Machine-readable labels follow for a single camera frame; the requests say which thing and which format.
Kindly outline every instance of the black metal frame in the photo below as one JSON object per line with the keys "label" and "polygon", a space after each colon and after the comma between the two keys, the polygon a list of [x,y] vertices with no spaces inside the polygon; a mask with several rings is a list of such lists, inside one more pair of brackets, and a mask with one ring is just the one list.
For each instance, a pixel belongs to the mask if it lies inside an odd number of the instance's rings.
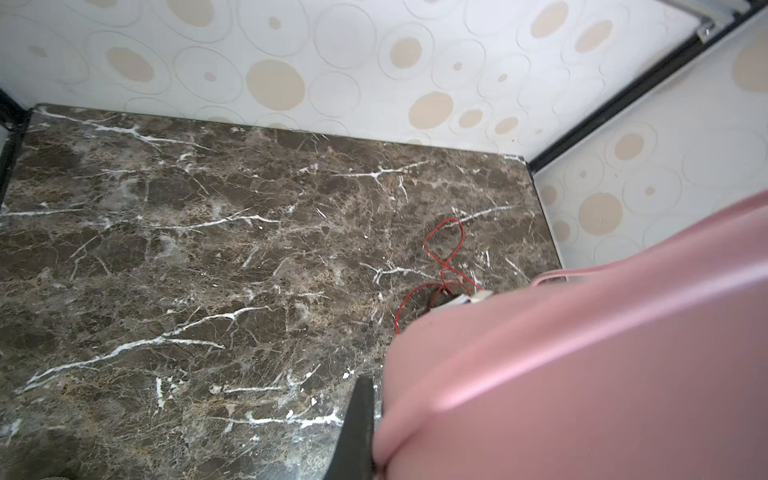
{"label": "black metal frame", "polygon": [[573,127],[568,133],[541,152],[528,164],[528,171],[531,175],[541,171],[542,168],[549,165],[556,158],[584,140],[593,131],[600,128],[607,121],[648,93],[651,88],[660,84],[674,72],[684,67],[689,61],[714,46],[736,28],[739,28],[744,22],[752,18],[753,15],[765,8],[766,5],[768,5],[768,0],[754,0],[752,8],[747,13],[737,15],[732,24],[728,25],[727,28],[715,35],[707,43],[702,43],[698,35],[688,38],[680,47],[675,48],[669,55],[659,60],[648,71],[619,91],[580,124]]}
{"label": "black metal frame", "polygon": [[31,115],[32,109],[25,110],[13,98],[0,90],[0,122],[8,130],[8,139],[4,145],[0,145],[2,148],[2,152],[0,152],[0,204],[5,198],[5,191],[11,181],[11,172],[16,158],[22,151],[22,143],[27,133]]}
{"label": "black metal frame", "polygon": [[355,382],[344,423],[323,480],[371,480],[373,477],[373,380]]}

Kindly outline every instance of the brown marble surface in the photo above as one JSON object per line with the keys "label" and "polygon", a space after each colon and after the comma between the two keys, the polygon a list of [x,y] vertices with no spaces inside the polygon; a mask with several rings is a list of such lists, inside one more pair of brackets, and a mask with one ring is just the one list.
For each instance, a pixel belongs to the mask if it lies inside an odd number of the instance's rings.
{"label": "brown marble surface", "polygon": [[514,158],[40,107],[0,210],[0,478],[320,478],[449,216],[486,288],[558,267]]}

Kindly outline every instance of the cable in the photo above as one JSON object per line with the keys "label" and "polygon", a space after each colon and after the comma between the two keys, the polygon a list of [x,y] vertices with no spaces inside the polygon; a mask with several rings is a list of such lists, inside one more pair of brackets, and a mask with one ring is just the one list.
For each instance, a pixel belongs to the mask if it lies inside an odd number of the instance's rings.
{"label": "cable", "polygon": [[[458,246],[453,250],[453,252],[451,252],[451,254],[448,255],[448,258],[446,258],[445,260],[442,260],[442,259],[440,259],[440,257],[435,255],[435,253],[432,252],[429,249],[429,247],[427,247],[427,240],[429,240],[429,238],[432,237],[432,235],[434,235],[444,225],[446,225],[447,223],[450,223],[450,222],[454,222],[454,223],[458,224],[458,227],[462,231],[462,239],[461,239],[461,241],[458,242]],[[453,257],[462,248],[462,245],[464,245],[464,224],[462,223],[461,220],[459,220],[458,218],[455,218],[455,217],[446,218],[445,220],[440,222],[440,224],[437,227],[433,228],[432,231],[429,232],[429,235],[427,235],[424,238],[424,241],[422,242],[422,247],[424,247],[424,250],[427,251],[427,253],[429,254],[430,257],[432,257],[433,259],[435,259],[438,263],[440,263],[442,265],[442,268],[440,269],[440,281],[441,281],[441,283],[423,283],[422,285],[419,285],[415,289],[410,291],[410,293],[406,296],[406,299],[403,300],[402,303],[400,303],[400,308],[397,310],[397,315],[395,316],[395,334],[397,334],[397,335],[400,334],[400,327],[399,327],[398,321],[400,319],[400,313],[402,313],[402,309],[405,308],[406,303],[408,302],[408,300],[411,299],[413,294],[418,292],[422,288],[430,288],[430,287],[433,287],[433,286],[437,286],[438,287],[437,291],[432,295],[432,298],[429,301],[429,309],[431,309],[435,305],[435,301],[437,300],[437,296],[443,290],[448,292],[448,293],[450,293],[451,295],[455,295],[453,293],[453,290],[451,290],[451,288],[449,287],[449,285],[459,285],[461,288],[466,290],[467,294],[472,295],[472,293],[469,291],[469,288],[467,288],[467,286],[464,284],[463,281],[446,282],[445,281],[445,270],[446,269],[451,270],[453,273],[456,273],[457,275],[459,275],[464,280],[467,280],[468,282],[470,282],[472,284],[472,286],[474,288],[476,288],[477,290],[483,290],[483,288],[478,286],[478,284],[475,283],[474,281],[472,281],[471,278],[469,278],[464,273],[462,273],[462,272],[458,271],[457,269],[453,268],[452,266],[450,266],[451,260],[453,260]]]}

